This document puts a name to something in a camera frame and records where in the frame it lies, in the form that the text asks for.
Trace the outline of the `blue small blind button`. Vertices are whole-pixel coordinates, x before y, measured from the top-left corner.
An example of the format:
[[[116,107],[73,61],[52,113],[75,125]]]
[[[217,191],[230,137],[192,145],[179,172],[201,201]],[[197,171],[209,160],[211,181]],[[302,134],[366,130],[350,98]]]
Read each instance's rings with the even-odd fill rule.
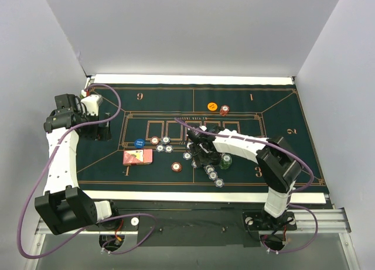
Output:
[[[134,146],[137,148],[137,149],[141,149],[145,146],[145,140],[142,139],[142,138],[138,138],[134,141]]]

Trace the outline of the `orange big blind button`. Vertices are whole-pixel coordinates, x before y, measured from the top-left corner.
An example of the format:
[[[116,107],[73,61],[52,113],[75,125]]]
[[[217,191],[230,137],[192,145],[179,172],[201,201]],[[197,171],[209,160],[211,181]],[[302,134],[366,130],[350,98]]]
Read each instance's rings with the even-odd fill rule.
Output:
[[[218,109],[218,105],[215,102],[209,102],[207,104],[207,109],[209,111],[216,111]]]

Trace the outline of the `red poker chip stack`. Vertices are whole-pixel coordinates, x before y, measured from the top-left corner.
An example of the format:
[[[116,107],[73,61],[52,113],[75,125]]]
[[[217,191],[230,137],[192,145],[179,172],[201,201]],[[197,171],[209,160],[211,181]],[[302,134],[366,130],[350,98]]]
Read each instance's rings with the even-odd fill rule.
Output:
[[[174,162],[172,165],[171,165],[171,169],[174,171],[174,172],[180,172],[182,170],[182,165],[179,163],[179,162]]]

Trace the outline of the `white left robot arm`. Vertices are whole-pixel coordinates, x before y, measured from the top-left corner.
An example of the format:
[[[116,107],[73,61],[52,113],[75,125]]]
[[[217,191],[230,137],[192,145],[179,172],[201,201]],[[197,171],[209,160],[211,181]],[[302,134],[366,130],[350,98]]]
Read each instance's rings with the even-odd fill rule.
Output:
[[[54,235],[101,223],[108,230],[120,224],[120,214],[109,200],[94,201],[79,188],[76,151],[79,139],[108,141],[110,122],[96,115],[52,112],[43,127],[52,161],[47,166],[43,195],[35,198],[35,209]]]

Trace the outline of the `single red poker chip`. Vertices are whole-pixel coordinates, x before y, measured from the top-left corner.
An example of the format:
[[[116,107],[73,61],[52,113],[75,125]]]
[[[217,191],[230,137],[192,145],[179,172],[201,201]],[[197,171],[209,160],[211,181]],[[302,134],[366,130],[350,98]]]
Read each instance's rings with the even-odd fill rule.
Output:
[[[159,138],[157,136],[153,136],[151,138],[151,144],[156,145],[159,143]]]

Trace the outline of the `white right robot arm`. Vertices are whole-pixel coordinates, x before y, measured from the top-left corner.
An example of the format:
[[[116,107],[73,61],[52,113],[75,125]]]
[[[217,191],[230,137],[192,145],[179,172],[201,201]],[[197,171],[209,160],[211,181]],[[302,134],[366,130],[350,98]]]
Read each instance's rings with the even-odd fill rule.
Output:
[[[204,126],[188,126],[187,138],[188,151],[198,167],[223,165],[226,155],[257,164],[268,186],[262,223],[268,228],[282,223],[292,188],[302,170],[301,164],[289,156],[283,138],[254,138],[222,127]]]

